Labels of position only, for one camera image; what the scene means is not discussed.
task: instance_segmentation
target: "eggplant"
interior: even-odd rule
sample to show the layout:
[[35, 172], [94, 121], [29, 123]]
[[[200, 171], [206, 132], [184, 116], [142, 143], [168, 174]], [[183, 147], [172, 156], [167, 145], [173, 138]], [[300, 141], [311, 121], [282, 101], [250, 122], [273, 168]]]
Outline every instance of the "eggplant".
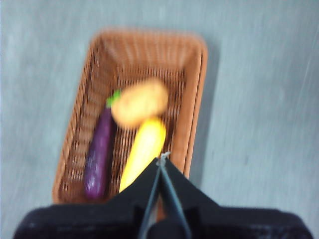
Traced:
[[107, 190], [107, 181], [110, 180], [113, 146], [117, 126], [112, 118], [110, 102], [102, 111], [96, 125], [92, 142], [86, 156], [84, 170], [84, 189], [87, 198], [99, 199]]

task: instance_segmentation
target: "basket weave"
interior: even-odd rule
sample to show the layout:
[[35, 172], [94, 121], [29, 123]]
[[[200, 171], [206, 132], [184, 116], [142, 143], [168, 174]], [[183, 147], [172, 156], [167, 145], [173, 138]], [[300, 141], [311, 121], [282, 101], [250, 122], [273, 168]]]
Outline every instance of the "basket weave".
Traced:
[[[53, 185], [55, 203], [85, 203], [85, 156], [106, 98], [114, 90], [159, 77], [168, 107], [163, 152], [189, 176], [207, 64], [205, 43], [195, 36], [140, 31], [104, 31], [90, 44]], [[118, 194], [121, 174], [136, 130], [117, 129], [112, 173], [105, 202]]]

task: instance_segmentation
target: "potato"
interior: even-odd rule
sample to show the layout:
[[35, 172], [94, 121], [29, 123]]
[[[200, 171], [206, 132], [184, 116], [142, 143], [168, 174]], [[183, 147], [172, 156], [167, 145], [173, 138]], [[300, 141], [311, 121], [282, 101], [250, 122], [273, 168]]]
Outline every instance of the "potato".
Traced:
[[153, 116], [162, 114], [168, 101], [168, 91], [158, 78], [127, 87], [112, 104], [112, 116], [122, 128], [138, 128]]

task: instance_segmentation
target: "yellow squash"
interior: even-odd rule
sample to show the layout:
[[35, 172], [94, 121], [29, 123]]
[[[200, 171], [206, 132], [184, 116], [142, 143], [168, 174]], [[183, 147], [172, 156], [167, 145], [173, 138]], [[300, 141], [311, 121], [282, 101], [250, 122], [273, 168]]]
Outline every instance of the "yellow squash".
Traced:
[[165, 136], [166, 128], [159, 118], [150, 118], [144, 121], [135, 136], [130, 156], [124, 168], [120, 192], [133, 183], [150, 162], [160, 155]]

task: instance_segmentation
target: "gray floor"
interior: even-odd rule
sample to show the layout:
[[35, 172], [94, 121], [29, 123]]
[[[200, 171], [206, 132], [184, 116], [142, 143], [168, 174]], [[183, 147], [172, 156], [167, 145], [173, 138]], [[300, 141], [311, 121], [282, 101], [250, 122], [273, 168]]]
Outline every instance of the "gray floor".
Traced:
[[319, 1], [92, 2], [1, 2], [1, 238], [51, 203], [86, 50], [110, 26], [203, 36], [191, 181], [221, 205], [296, 213], [319, 238]]

